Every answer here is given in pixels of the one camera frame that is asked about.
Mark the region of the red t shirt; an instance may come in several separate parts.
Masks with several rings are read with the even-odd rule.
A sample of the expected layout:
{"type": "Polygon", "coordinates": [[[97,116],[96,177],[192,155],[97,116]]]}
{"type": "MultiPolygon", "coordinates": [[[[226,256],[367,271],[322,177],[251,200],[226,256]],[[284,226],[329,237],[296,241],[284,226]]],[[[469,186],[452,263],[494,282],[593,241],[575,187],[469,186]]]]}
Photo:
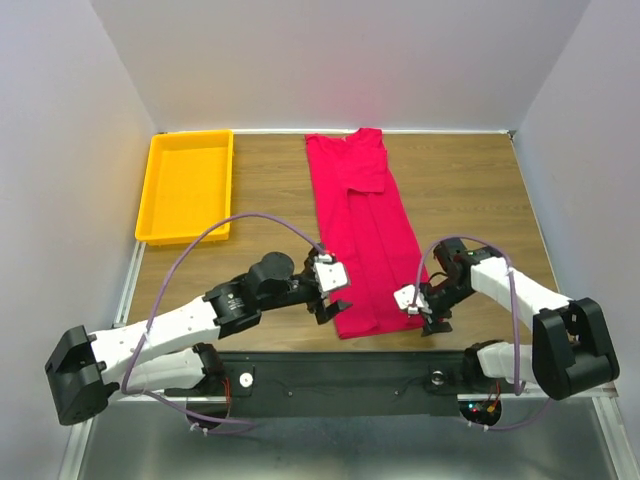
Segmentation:
{"type": "Polygon", "coordinates": [[[333,295],[349,303],[335,319],[342,339],[419,329],[395,291],[417,279],[421,258],[388,164],[381,130],[305,137],[321,242],[343,262],[351,284],[333,295]]]}

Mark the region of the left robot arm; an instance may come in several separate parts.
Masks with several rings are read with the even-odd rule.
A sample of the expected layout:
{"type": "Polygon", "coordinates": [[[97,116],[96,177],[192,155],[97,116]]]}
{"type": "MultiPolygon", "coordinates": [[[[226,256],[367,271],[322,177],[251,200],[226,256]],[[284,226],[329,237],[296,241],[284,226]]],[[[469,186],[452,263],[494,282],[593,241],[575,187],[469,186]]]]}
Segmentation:
{"type": "Polygon", "coordinates": [[[335,256],[312,250],[301,272],[282,252],[270,252],[249,270],[151,320],[90,333],[66,330],[44,370],[58,422],[71,426],[125,396],[166,388],[215,392],[223,367],[213,342],[259,324],[264,312],[305,305],[318,324],[349,308],[328,297],[350,284],[335,256]]]}

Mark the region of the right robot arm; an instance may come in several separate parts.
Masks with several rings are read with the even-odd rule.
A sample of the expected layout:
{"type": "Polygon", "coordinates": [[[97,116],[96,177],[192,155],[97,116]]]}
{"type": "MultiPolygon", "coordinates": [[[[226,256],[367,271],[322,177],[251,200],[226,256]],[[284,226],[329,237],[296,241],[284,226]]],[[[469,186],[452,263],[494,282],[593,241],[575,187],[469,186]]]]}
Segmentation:
{"type": "Polygon", "coordinates": [[[429,247],[443,269],[438,284],[415,280],[405,307],[424,321],[426,335],[448,332],[454,306],[482,294],[511,315],[513,340],[489,340],[468,349],[463,384],[482,390],[495,379],[515,392],[538,386],[560,401],[616,380],[620,365],[604,312],[593,299],[572,299],[518,271],[506,253],[487,243],[470,249],[463,237],[429,247]]]}

